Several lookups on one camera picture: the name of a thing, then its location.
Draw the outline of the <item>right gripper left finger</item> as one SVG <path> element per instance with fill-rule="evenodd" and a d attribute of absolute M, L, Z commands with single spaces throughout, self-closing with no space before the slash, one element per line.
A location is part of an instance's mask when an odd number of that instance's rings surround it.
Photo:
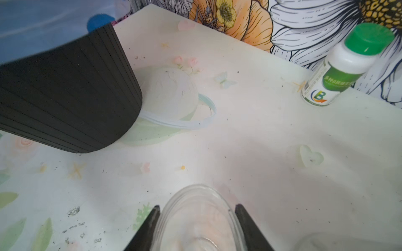
<path fill-rule="evenodd" d="M 160 215 L 160 206 L 154 206 L 124 251 L 150 251 Z"/>

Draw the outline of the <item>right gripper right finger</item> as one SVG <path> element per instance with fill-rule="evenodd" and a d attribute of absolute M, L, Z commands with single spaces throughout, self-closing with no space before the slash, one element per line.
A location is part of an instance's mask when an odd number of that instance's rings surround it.
<path fill-rule="evenodd" d="M 242 204 L 236 205 L 235 214 L 244 233 L 248 251 L 274 251 Z"/>

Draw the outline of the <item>red-lid peanut jar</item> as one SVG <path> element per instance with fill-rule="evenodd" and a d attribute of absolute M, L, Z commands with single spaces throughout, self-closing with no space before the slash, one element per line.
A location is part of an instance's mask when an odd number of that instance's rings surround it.
<path fill-rule="evenodd" d="M 228 202 L 215 189 L 190 185 L 163 208 L 153 251 L 246 251 L 244 232 Z"/>

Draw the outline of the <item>black trash bin with liner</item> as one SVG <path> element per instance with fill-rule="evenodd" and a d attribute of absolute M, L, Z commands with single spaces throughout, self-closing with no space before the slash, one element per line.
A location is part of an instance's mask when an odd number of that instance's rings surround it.
<path fill-rule="evenodd" d="M 1 1 L 1 130 L 71 153 L 120 139 L 142 92 L 113 22 L 130 1 Z"/>

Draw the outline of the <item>green-lid peanut jar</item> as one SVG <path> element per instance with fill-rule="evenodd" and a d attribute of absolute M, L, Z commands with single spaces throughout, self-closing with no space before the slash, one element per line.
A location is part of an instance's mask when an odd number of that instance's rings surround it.
<path fill-rule="evenodd" d="M 390 244 L 330 233 L 314 233 L 301 239 L 293 251 L 401 251 L 401 244 Z"/>

